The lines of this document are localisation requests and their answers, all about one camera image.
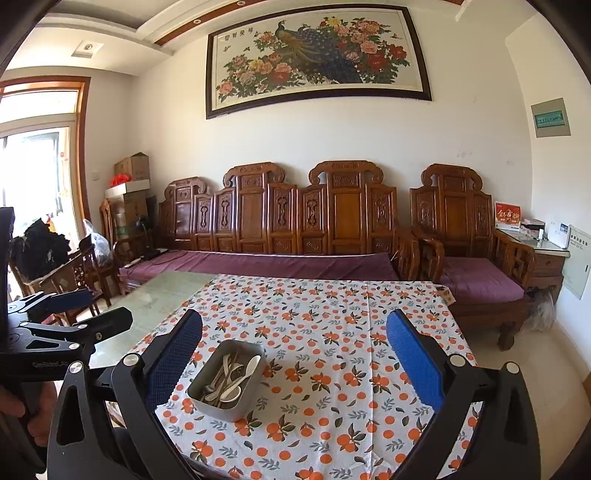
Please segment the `window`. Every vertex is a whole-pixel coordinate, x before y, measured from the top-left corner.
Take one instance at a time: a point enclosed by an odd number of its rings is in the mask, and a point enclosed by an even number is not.
[[[39,115],[76,113],[77,90],[9,93],[0,97],[0,124]]]

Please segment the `silver bolt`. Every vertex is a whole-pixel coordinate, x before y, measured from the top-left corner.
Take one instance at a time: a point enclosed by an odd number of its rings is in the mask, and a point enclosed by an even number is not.
[[[129,355],[125,355],[123,357],[123,364],[126,367],[132,367],[134,366],[137,362],[139,361],[139,357],[138,355],[136,355],[135,353],[130,353]]]
[[[507,363],[507,371],[510,374],[516,375],[516,374],[519,373],[519,365],[517,365],[517,364],[515,364],[513,362],[509,362],[509,363]]]
[[[82,362],[74,362],[70,365],[70,373],[76,374],[82,370]]]
[[[454,367],[463,367],[466,365],[466,359],[461,355],[454,354],[449,358],[449,361],[452,363]]]

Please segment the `human hand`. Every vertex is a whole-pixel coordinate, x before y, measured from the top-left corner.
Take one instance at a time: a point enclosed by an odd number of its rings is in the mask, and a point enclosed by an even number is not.
[[[53,410],[57,402],[56,386],[53,382],[44,382],[39,396],[39,410],[29,421],[27,430],[40,447],[46,447]],[[0,412],[21,418],[25,414],[25,405],[0,385]]]

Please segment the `ceiling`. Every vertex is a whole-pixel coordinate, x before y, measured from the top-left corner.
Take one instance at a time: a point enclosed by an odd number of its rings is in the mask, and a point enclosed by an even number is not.
[[[339,3],[357,2],[340,0]],[[369,2],[432,9],[455,16],[458,21],[481,22],[488,28],[493,18],[498,33],[505,36],[534,14],[526,0]],[[63,65],[137,76],[165,61],[187,43],[224,25],[274,11],[328,3],[326,0],[62,0],[33,29],[8,69]]]

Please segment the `tiled floor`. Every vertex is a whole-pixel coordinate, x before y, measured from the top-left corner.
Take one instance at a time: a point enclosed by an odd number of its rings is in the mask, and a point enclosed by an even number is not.
[[[574,366],[552,331],[520,333],[508,352],[496,346],[495,332],[468,332],[466,339],[482,367],[508,361],[521,367],[534,407],[547,480],[572,450],[591,417],[591,406]]]

